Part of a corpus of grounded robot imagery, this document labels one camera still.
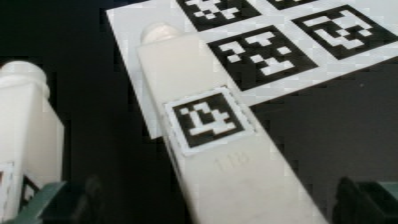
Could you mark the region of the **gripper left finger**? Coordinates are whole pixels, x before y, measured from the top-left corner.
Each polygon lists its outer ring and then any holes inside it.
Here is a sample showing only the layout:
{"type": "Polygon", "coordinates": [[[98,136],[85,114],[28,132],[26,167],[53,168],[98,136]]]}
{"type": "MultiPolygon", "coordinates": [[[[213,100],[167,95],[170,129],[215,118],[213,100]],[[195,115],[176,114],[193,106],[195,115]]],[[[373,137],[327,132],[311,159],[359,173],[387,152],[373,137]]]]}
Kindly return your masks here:
{"type": "Polygon", "coordinates": [[[106,224],[103,196],[96,176],[46,184],[5,224],[106,224]]]}

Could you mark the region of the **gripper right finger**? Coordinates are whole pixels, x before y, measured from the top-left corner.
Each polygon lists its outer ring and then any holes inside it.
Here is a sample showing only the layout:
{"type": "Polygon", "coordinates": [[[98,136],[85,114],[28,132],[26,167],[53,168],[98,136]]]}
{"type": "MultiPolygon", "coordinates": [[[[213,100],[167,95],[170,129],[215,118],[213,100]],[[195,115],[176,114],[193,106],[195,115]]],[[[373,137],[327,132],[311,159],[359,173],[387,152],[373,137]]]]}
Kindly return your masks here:
{"type": "Polygon", "coordinates": [[[398,181],[341,178],[332,224],[398,224],[398,181]]]}

